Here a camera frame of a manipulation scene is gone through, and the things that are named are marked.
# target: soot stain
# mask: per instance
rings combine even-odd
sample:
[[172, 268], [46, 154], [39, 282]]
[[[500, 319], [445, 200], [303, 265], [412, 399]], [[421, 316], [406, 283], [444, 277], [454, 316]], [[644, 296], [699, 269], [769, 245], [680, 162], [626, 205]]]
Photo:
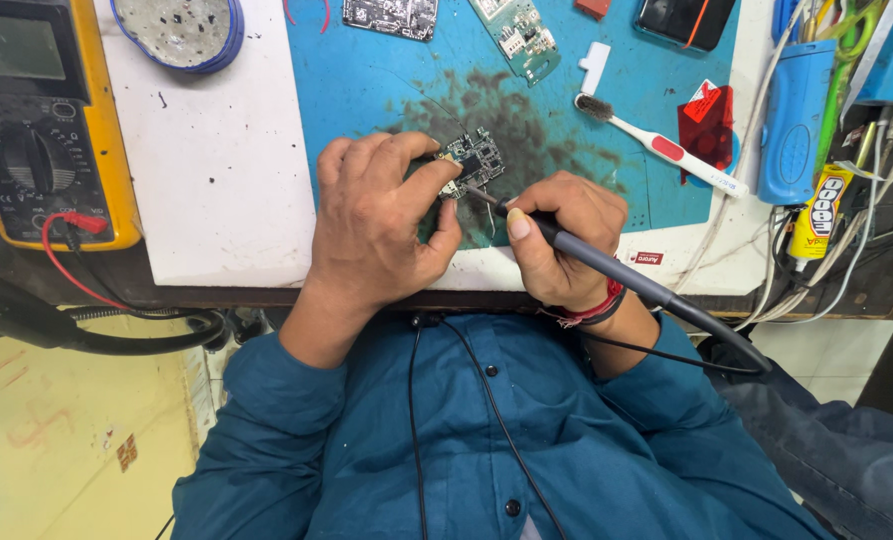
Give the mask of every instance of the soot stain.
[[[580, 140], [573, 140], [551, 134], [550, 113], [559, 116], [560, 111], [550, 111], [547, 107], [539, 110], [528, 92], [507, 87], [501, 90], [503, 81], [512, 78], [509, 72], [485, 73], [472, 68], [458, 74], [453, 69], [444, 69], [441, 75], [440, 80], [427, 82], [424, 92], [415, 94], [416, 99], [400, 101], [401, 113], [396, 122], [374, 126], [374, 129], [392, 134], [422, 131], [447, 144], [463, 133], [469, 133], [476, 140], [476, 130], [485, 128], [496, 141], [506, 167], [503, 175], [487, 184], [488, 192], [497, 198], [517, 195], [556, 170], [567, 170], [619, 193], [627, 192], [611, 174], [621, 165], [620, 156], [583, 141], [581, 136]], [[421, 83], [403, 82], [414, 91], [419, 90]], [[414, 163], [407, 175], [418, 166]], [[419, 235], [424, 241], [436, 230], [439, 211], [438, 201], [421, 221]], [[493, 234], [484, 202], [464, 197], [459, 202], [457, 216], [464, 230], [461, 249], [509, 244], [506, 224], [499, 217], [493, 217], [496, 235]]]

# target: toothbrush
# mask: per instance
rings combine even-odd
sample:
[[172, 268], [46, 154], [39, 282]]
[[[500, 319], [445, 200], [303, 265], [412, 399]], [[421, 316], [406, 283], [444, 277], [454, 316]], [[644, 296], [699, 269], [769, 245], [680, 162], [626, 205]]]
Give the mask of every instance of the toothbrush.
[[683, 147], [665, 136], [657, 132], [639, 129], [632, 126], [629, 122], [617, 118], [613, 114], [612, 104], [600, 101], [584, 93], [577, 95], [576, 99], [573, 100], [573, 104], [576, 105], [577, 109], [590, 115], [593, 119], [608, 122], [623, 130], [639, 141], [650, 152], [667, 160], [674, 166], [686, 169], [693, 176], [714, 188], [725, 191], [730, 197], [739, 198], [750, 193], [750, 189], [745, 184], [740, 183], [736, 178], [729, 176], [692, 153], [686, 152], [683, 150]]

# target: red translucent film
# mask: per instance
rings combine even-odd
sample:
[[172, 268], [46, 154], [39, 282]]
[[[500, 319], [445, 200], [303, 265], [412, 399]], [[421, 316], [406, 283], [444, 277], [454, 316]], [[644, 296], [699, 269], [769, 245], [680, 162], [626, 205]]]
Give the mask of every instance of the red translucent film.
[[[703, 97], [677, 107], [680, 146], [704, 162], [726, 170], [733, 163], [733, 89], [729, 86], [707, 89]], [[680, 184], [686, 175], [680, 169]]]

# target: yellow floor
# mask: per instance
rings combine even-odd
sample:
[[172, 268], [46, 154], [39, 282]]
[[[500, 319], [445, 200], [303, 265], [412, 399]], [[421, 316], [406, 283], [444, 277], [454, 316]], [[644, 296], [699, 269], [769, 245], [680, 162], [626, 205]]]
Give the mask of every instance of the yellow floor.
[[[81, 324], [130, 338], [186, 334], [128, 316]], [[0, 539], [151, 539], [193, 471], [181, 352], [100, 356], [0, 338]], [[134, 436], [122, 471], [117, 449]]]

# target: white tabletop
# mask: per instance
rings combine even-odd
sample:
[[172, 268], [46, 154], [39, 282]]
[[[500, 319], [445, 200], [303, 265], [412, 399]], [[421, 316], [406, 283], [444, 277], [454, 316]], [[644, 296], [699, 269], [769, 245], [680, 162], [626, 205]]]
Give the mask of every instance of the white tabletop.
[[[279, 2], [241, 3], [251, 38], [229, 67], [196, 76], [146, 58], [120, 31], [108, 1], [95, 0], [153, 278], [161, 286], [299, 287], [309, 269], [316, 213], [287, 23]], [[772, 52], [772, 9], [769, 0], [741, 3], [728, 81], [738, 134]], [[755, 192], [759, 159], [752, 146], [757, 155], [741, 180]], [[711, 217], [719, 201], [714, 195]], [[769, 208], [754, 195], [731, 204], [683, 292], [743, 295], [758, 287]], [[671, 287], [708, 227], [627, 233], [618, 256], [663, 254], [659, 265], [635, 267]], [[457, 252], [432, 289], [523, 290], [523, 284], [510, 248], [489, 248]]]

